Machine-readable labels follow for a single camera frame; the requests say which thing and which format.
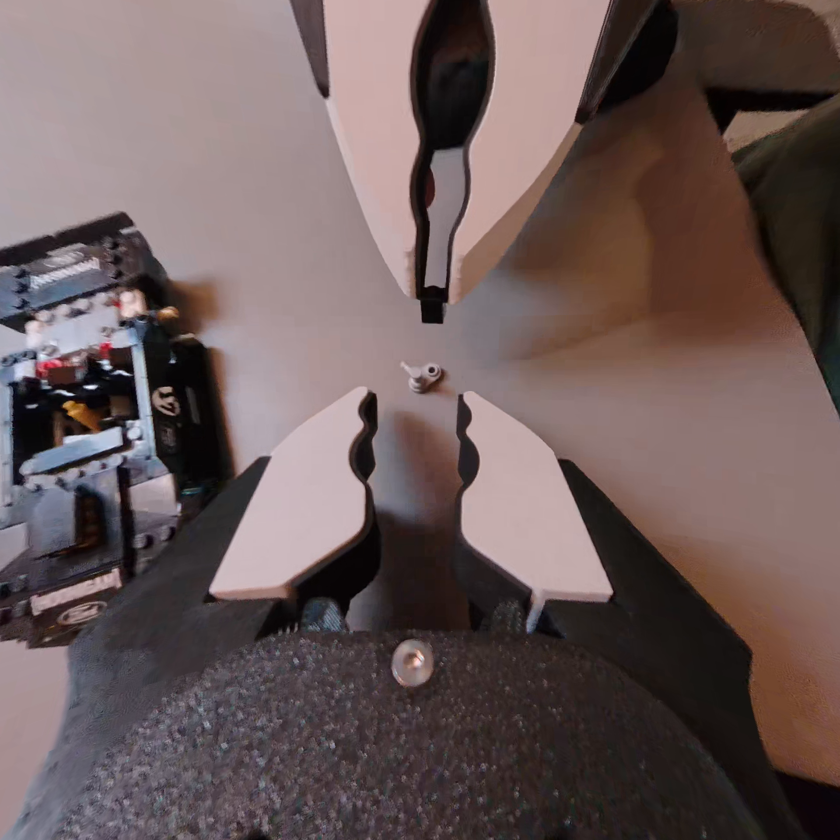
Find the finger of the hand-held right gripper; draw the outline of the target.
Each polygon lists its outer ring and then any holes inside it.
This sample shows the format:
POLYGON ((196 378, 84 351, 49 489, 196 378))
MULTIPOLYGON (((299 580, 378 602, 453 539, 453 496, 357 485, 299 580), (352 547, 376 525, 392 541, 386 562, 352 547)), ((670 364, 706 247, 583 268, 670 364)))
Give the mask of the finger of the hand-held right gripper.
POLYGON ((417 299, 413 59, 428 1, 326 1, 332 129, 364 220, 396 284, 417 299))
POLYGON ((494 269, 581 131, 575 121, 608 1, 489 1, 486 105, 466 145, 469 186, 454 230, 448 303, 494 269))

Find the person's green sweatshirt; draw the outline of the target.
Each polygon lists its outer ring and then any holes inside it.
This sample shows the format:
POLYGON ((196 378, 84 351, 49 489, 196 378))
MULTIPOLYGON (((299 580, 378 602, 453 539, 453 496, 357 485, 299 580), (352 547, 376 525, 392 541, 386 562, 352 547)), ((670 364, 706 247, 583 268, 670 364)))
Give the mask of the person's green sweatshirt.
POLYGON ((732 153, 773 280, 839 409, 839 97, 732 153))

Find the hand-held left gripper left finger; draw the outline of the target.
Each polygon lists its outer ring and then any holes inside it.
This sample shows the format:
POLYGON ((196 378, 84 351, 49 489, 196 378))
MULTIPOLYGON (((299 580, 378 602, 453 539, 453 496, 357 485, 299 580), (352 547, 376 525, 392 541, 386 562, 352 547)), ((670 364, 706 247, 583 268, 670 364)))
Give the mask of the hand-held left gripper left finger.
POLYGON ((357 386, 270 453, 211 582, 218 602, 286 600, 362 545, 375 524, 376 394, 357 386))

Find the black lego car model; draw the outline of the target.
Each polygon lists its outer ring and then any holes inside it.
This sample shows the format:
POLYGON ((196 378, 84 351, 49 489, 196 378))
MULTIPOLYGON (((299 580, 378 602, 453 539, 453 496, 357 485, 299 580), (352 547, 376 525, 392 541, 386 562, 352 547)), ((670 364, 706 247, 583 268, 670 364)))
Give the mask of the black lego car model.
POLYGON ((119 212, 2 247, 1 638, 64 647, 222 488, 209 353, 119 212))

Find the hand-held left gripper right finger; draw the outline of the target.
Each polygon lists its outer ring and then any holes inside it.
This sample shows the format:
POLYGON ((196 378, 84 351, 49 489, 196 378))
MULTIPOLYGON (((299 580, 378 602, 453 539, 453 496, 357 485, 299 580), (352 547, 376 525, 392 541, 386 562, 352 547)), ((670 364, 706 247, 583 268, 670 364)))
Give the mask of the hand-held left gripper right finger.
POLYGON ((483 616, 517 603, 534 633, 549 602, 613 597, 551 447, 476 392, 458 396, 458 581, 483 616))

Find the small light grey lego piece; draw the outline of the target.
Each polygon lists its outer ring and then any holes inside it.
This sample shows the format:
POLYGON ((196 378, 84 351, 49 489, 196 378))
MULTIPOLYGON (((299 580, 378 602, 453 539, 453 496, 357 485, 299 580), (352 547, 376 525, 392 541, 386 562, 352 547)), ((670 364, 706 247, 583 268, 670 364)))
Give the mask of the small light grey lego piece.
POLYGON ((400 367, 407 376, 409 390, 415 394, 429 392, 444 375, 444 369, 436 363, 409 364, 403 361, 400 367))

